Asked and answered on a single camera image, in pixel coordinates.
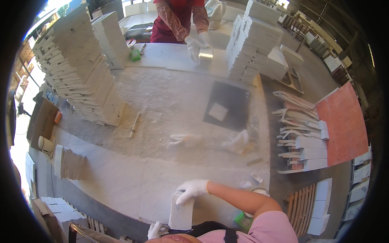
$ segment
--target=green box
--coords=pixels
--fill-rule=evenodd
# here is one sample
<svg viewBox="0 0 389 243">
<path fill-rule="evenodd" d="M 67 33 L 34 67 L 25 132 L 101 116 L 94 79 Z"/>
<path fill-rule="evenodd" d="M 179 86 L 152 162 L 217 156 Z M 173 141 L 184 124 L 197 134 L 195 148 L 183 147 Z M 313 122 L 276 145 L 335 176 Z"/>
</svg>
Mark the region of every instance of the green box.
<svg viewBox="0 0 389 243">
<path fill-rule="evenodd" d="M 242 211 L 236 218 L 235 222 L 245 230 L 249 230 L 252 224 L 252 218 L 247 217 Z"/>
<path fill-rule="evenodd" d="M 140 52 L 139 50 L 135 50 L 131 52 L 132 61 L 140 60 Z"/>
</svg>

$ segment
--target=paint marker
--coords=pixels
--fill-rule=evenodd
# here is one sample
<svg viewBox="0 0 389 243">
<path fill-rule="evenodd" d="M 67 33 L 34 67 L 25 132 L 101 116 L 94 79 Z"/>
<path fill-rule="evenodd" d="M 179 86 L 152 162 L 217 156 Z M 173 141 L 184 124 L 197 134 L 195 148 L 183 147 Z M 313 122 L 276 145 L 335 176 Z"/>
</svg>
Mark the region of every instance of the paint marker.
<svg viewBox="0 0 389 243">
<path fill-rule="evenodd" d="M 132 125 L 132 129 L 131 129 L 131 133 L 130 133 L 130 138 L 132 138 L 132 136 L 134 136 L 135 128 L 137 127 L 138 120 L 139 120 L 139 115 L 140 115 L 140 111 L 137 114 L 137 117 L 135 119 L 134 125 Z"/>
</svg>

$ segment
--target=black apron strap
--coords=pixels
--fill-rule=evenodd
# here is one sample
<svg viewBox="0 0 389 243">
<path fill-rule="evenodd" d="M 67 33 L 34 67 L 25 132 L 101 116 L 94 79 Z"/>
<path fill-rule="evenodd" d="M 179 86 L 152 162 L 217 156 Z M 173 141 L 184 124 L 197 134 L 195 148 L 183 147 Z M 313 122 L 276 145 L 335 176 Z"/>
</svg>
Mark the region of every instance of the black apron strap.
<svg viewBox="0 0 389 243">
<path fill-rule="evenodd" d="M 223 239 L 226 243 L 237 243 L 238 242 L 237 231 L 233 229 L 226 229 L 226 235 Z"/>
<path fill-rule="evenodd" d="M 234 229 L 230 229 L 224 224 L 221 224 L 219 222 L 215 221 L 206 221 L 202 224 L 196 225 L 193 227 L 192 230 L 189 231 L 179 231 L 179 230 L 169 230 L 169 234 L 189 234 L 194 237 L 199 237 L 205 233 L 208 233 L 210 231 L 218 230 L 218 229 L 225 229 L 226 235 L 224 236 L 225 243 L 237 243 L 238 242 L 238 235 L 237 231 Z"/>
</svg>

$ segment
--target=red apron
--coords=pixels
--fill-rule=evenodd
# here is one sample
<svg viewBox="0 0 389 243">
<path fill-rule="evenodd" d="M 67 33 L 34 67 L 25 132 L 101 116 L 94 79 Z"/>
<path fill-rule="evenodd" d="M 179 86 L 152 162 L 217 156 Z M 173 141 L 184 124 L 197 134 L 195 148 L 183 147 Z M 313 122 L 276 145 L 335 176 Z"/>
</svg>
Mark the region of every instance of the red apron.
<svg viewBox="0 0 389 243">
<path fill-rule="evenodd" d="M 161 2 L 161 0 L 154 0 L 154 3 Z M 173 13 L 180 20 L 181 25 L 186 28 L 188 34 L 191 30 L 191 16 L 193 6 L 198 6 L 198 0 L 165 0 L 165 2 L 172 9 Z M 179 43 L 184 44 L 184 41 L 177 41 L 171 29 L 158 16 L 154 20 L 152 27 L 152 34 L 150 38 L 151 43 Z"/>
</svg>

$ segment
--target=white cup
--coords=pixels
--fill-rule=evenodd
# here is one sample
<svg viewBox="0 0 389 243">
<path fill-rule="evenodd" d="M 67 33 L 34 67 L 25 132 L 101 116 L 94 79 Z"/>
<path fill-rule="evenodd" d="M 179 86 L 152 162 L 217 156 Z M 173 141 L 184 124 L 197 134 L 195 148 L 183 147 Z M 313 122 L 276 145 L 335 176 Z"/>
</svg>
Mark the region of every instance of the white cup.
<svg viewBox="0 0 389 243">
<path fill-rule="evenodd" d="M 43 153 L 49 154 L 54 149 L 54 144 L 52 141 L 44 138 L 43 136 L 39 136 L 38 138 L 38 147 L 42 149 Z"/>
</svg>

